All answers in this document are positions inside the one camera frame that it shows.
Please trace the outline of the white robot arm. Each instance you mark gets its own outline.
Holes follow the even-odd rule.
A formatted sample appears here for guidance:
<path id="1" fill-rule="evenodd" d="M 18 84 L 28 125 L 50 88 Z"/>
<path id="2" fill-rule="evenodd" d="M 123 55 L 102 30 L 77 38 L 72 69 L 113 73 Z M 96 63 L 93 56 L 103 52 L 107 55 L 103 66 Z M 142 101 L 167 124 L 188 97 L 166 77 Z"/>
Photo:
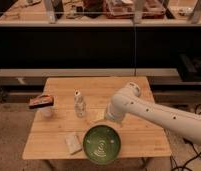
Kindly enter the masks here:
<path id="1" fill-rule="evenodd" d="M 129 113 L 201 145 L 201 115 L 148 102 L 141 99 L 140 95 L 140 87 L 134 82 L 128 82 L 111 97 L 105 118 L 121 123 Z"/>

